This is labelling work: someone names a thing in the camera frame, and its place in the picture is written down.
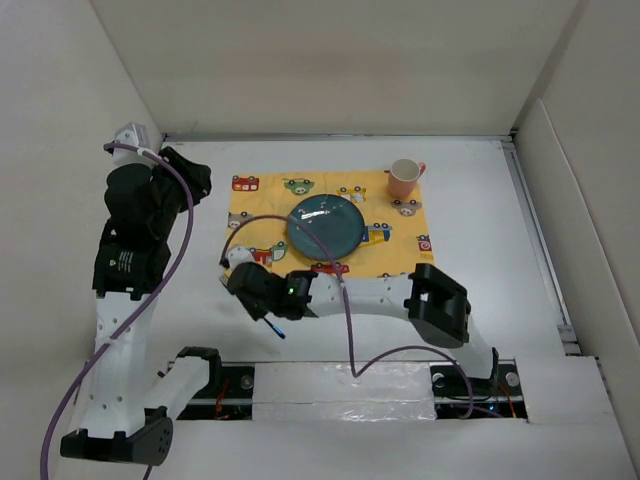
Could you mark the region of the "blue metal fork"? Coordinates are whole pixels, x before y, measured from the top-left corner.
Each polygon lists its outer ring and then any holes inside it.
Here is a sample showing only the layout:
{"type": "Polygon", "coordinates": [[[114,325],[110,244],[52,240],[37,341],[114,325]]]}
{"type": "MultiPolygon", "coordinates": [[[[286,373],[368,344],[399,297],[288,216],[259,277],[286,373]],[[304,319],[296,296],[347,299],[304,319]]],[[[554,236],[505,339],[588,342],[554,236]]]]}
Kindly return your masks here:
{"type": "MultiPolygon", "coordinates": [[[[227,291],[229,291],[229,289],[228,289],[228,281],[229,281],[229,277],[228,277],[226,274],[222,273],[222,274],[219,276],[219,281],[220,281],[220,283],[223,285],[223,287],[224,287],[227,291]]],[[[276,334],[280,339],[285,339],[285,338],[286,338],[285,333],[284,333],[284,332],[283,332],[283,331],[282,331],[278,326],[274,325],[270,320],[268,320],[265,316],[262,316],[262,317],[260,318],[260,320],[261,320],[262,322],[264,322],[266,325],[268,325],[268,326],[269,326],[269,328],[270,328],[270,329],[271,329],[271,330],[272,330],[272,331],[273,331],[273,332],[274,332],[274,333],[275,333],[275,334],[276,334]]]]}

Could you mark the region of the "teal ceramic plate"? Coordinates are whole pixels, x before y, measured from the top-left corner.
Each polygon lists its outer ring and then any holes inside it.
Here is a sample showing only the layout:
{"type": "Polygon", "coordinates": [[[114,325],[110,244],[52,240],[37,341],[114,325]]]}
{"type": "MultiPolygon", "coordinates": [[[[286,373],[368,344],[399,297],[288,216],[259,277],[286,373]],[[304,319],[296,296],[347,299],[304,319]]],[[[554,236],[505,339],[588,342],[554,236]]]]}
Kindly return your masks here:
{"type": "Polygon", "coordinates": [[[332,194],[319,194],[299,202],[290,212],[286,235],[290,245],[304,257],[327,261],[328,257],[313,233],[334,260],[347,257],[360,245],[364,217],[349,200],[332,194]]]}

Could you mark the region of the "yellow cartoon vehicle cloth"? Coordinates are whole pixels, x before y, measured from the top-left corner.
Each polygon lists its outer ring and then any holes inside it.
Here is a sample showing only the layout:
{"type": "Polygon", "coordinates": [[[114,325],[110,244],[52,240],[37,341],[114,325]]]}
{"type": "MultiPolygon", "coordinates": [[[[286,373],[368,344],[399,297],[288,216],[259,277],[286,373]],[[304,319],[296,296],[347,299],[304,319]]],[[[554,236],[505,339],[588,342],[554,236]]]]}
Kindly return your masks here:
{"type": "MultiPolygon", "coordinates": [[[[415,264],[435,264],[426,202],[419,186],[405,200],[387,190],[388,170],[351,172],[287,172],[234,175],[228,209],[230,233],[259,215],[302,214],[297,205],[316,195],[336,195],[362,214],[364,232],[354,252],[335,254],[345,277],[389,277],[414,271],[415,264]]],[[[312,259],[292,246],[280,220],[258,220],[242,228],[231,246],[247,247],[255,261],[283,275],[292,270],[334,274],[328,260],[312,259]]]]}

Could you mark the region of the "pink ceramic mug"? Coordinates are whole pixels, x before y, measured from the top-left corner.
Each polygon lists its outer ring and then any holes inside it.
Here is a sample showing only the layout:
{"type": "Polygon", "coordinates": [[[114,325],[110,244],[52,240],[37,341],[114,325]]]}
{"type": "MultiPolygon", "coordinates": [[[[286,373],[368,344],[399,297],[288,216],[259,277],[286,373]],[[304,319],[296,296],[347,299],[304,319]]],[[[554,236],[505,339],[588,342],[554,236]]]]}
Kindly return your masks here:
{"type": "Polygon", "coordinates": [[[388,172],[387,190],[395,199],[405,199],[411,195],[418,180],[426,171],[424,162],[411,159],[398,159],[388,172]]]}

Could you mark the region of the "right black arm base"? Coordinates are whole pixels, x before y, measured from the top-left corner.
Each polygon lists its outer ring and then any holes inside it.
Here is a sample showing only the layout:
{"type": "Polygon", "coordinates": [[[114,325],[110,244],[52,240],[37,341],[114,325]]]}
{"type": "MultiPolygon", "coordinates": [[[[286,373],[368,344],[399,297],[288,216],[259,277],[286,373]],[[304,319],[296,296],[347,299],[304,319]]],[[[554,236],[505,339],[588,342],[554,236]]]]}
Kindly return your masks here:
{"type": "MultiPolygon", "coordinates": [[[[460,419],[467,411],[469,392],[458,371],[447,363],[430,365],[436,418],[460,419]]],[[[528,418],[520,375],[514,360],[498,363],[495,379],[471,379],[472,419],[528,418]]]]}

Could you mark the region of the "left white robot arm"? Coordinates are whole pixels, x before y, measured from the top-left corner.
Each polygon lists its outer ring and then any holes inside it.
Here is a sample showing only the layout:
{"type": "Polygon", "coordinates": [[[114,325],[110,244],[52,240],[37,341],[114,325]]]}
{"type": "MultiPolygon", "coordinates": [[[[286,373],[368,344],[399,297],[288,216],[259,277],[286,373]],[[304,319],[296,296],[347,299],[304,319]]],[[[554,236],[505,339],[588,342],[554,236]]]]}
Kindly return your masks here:
{"type": "Polygon", "coordinates": [[[95,353],[83,368],[89,404],[79,426],[64,435],[64,458],[147,467],[161,465],[174,423],[196,395],[223,385],[217,350],[185,347],[154,386],[145,381],[146,346],[159,294],[181,263],[189,241],[172,254],[168,240],[180,213],[190,235],[195,206],[211,192],[211,170],[171,147],[153,153],[108,144],[132,163],[112,171],[104,201],[109,217],[94,262],[95,353]]]}

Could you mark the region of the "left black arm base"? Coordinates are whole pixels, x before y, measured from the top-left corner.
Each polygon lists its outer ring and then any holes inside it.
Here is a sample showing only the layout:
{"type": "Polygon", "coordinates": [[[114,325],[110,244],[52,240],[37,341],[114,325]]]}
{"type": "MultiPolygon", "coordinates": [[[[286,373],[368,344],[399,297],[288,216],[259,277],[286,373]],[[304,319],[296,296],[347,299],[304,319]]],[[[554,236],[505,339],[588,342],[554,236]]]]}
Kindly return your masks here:
{"type": "Polygon", "coordinates": [[[254,364],[223,364],[219,387],[198,392],[178,416],[184,421],[251,420],[253,411],[254,364]]]}

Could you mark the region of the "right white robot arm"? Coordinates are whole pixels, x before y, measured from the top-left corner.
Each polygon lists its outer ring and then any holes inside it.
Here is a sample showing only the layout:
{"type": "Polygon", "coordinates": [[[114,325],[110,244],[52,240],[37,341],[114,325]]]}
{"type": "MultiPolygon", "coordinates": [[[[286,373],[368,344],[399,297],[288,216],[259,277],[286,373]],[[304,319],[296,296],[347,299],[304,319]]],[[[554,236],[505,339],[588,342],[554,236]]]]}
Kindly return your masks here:
{"type": "Polygon", "coordinates": [[[471,320],[467,290],[433,265],[418,264],[410,274],[340,280],[313,271],[281,277],[247,262],[232,269],[225,286],[255,320],[269,314],[294,321],[341,312],[405,320],[426,344],[451,353],[468,390],[483,394],[498,382],[498,353],[471,320]]]}

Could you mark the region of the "white foam front block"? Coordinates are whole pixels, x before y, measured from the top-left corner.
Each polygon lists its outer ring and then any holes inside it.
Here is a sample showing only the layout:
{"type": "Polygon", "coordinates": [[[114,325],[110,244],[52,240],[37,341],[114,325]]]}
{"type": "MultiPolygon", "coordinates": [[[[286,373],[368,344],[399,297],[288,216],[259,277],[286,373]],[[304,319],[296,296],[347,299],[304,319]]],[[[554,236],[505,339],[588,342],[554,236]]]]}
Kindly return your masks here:
{"type": "Polygon", "coordinates": [[[252,418],[275,421],[418,422],[436,418],[426,363],[381,362],[354,378],[347,363],[261,363],[252,418]]]}

